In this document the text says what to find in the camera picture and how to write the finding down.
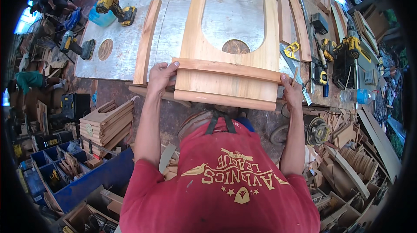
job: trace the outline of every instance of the person in green shirt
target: person in green shirt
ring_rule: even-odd
[[[39,71],[22,71],[15,74],[15,79],[9,81],[7,90],[9,94],[16,91],[16,85],[23,90],[23,111],[26,110],[26,94],[29,93],[29,88],[45,89],[45,93],[49,93],[54,89],[64,87],[66,83],[65,79],[59,77],[48,78],[39,73]]]

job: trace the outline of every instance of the sanding disc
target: sanding disc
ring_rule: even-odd
[[[91,124],[86,124],[86,130],[89,136],[93,136],[93,128],[91,127]]]

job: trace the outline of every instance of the man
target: man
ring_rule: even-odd
[[[30,13],[34,11],[48,13],[56,17],[61,14],[68,15],[78,7],[68,0],[33,0],[33,6],[30,8]]]
[[[167,66],[156,64],[149,75],[136,134],[135,168],[121,209],[121,231],[319,232],[319,212],[302,176],[301,85],[291,87],[281,76],[291,117],[279,169],[257,133],[227,116],[201,122],[199,115],[181,127],[178,175],[164,181],[158,170],[159,108],[165,87],[175,84],[169,79],[179,62]]]
[[[66,83],[65,79],[60,79],[59,77],[48,78],[39,73],[39,71],[29,71],[29,72],[18,72],[15,74],[15,79],[9,81],[7,85],[7,91],[9,94],[16,91],[16,85],[18,88],[23,90],[23,111],[26,110],[26,95],[29,93],[29,88],[40,88],[46,89],[46,93],[51,92],[54,89],[64,87]]]

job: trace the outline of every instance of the red t-shirt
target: red t-shirt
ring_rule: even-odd
[[[122,233],[319,232],[320,217],[303,176],[284,177],[261,147],[259,135],[219,118],[180,145],[178,175],[169,181],[139,160],[120,215]]]

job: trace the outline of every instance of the hand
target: hand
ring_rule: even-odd
[[[289,79],[284,74],[281,74],[281,82],[284,86],[284,97],[283,99],[287,101],[288,111],[302,111],[302,101],[303,93],[301,91],[302,86],[297,83],[294,79],[292,82],[295,82],[294,87],[289,84]]]
[[[159,98],[165,94],[165,88],[175,85],[175,80],[169,80],[170,77],[177,74],[176,70],[180,66],[178,61],[171,63],[157,63],[149,72],[148,94],[156,94]]]

